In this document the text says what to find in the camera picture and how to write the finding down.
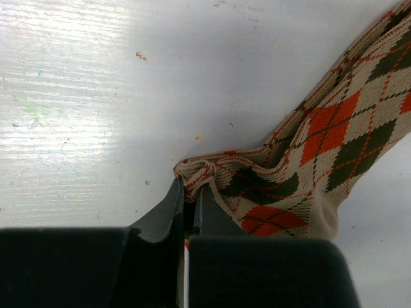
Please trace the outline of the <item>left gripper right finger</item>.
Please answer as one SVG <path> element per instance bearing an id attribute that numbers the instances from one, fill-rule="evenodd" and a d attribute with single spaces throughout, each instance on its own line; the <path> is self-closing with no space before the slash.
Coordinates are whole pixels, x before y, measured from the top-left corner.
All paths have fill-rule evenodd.
<path id="1" fill-rule="evenodd" d="M 193 234 L 210 236 L 247 235 L 217 204 L 209 185 L 201 188 L 195 202 Z"/>

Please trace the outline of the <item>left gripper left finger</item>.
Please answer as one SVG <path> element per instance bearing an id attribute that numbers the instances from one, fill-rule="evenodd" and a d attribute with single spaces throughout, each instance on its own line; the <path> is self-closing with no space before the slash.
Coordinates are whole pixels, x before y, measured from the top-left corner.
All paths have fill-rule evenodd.
<path id="1" fill-rule="evenodd" d="M 184 184 L 172 181 L 152 210 L 130 226 L 128 288 L 143 307 L 184 306 Z"/>

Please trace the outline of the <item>tan argyle sock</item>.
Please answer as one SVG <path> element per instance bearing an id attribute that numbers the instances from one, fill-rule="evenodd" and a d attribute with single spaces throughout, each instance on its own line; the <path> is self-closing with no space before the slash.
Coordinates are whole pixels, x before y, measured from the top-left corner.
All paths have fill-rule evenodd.
<path id="1" fill-rule="evenodd" d="M 179 162 L 193 201 L 210 185 L 222 210 L 259 237 L 332 240 L 338 207 L 410 132 L 410 2 L 353 42 L 261 147 Z"/>

